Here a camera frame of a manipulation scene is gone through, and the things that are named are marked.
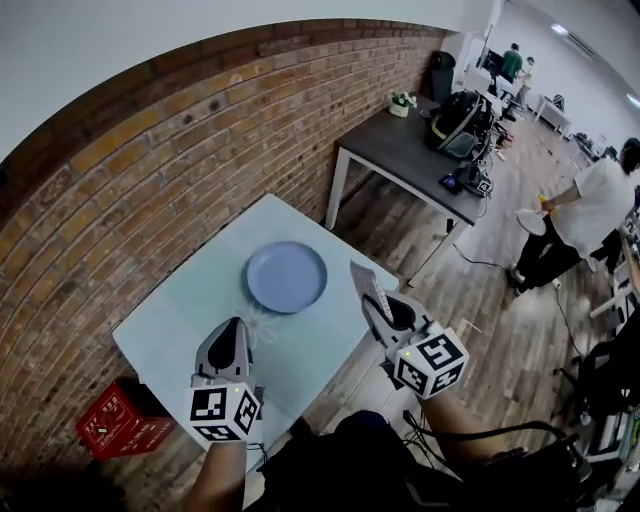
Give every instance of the brick wall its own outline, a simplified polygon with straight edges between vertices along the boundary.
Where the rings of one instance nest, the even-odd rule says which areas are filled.
[[[417,89],[443,36],[372,20],[225,34],[100,84],[16,148],[0,187],[0,470],[86,464],[73,425],[132,372],[115,326],[266,192],[321,219],[336,138]],[[112,472],[158,500],[190,443],[176,433]]]

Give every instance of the person in green shirt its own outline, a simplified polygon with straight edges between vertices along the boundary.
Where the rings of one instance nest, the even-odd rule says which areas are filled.
[[[500,76],[505,78],[505,80],[508,80],[511,84],[515,80],[518,71],[522,69],[522,56],[520,55],[519,50],[520,46],[513,43],[511,45],[511,50],[507,50],[502,56],[504,58],[504,62],[502,63]]]

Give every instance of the man in white shirt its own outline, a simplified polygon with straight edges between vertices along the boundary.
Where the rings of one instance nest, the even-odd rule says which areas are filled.
[[[527,57],[526,68],[518,71],[518,78],[522,85],[520,86],[515,102],[523,107],[526,107],[524,102],[527,99],[527,93],[531,90],[531,84],[533,82],[533,66],[535,63],[536,61],[533,57]]]
[[[575,177],[575,184],[559,196],[544,201],[547,231],[530,235],[520,260],[511,271],[521,294],[544,286],[564,274],[600,247],[634,205],[630,175],[640,167],[640,141],[629,139],[620,163],[604,158]],[[541,257],[545,247],[549,250]]]

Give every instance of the red crate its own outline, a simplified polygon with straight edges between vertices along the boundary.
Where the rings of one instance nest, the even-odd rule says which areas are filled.
[[[175,420],[149,389],[133,379],[118,379],[76,424],[94,458],[154,451],[173,431]]]

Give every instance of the sneaker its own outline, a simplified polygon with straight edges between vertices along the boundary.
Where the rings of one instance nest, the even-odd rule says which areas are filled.
[[[587,262],[587,266],[589,267],[589,270],[591,270],[591,273],[595,274],[596,270],[598,270],[598,267],[596,266],[595,258],[592,258],[591,256],[587,256],[584,260]]]
[[[509,273],[511,275],[511,279],[517,281],[518,284],[524,283],[524,276],[520,273],[515,265],[509,265]]]

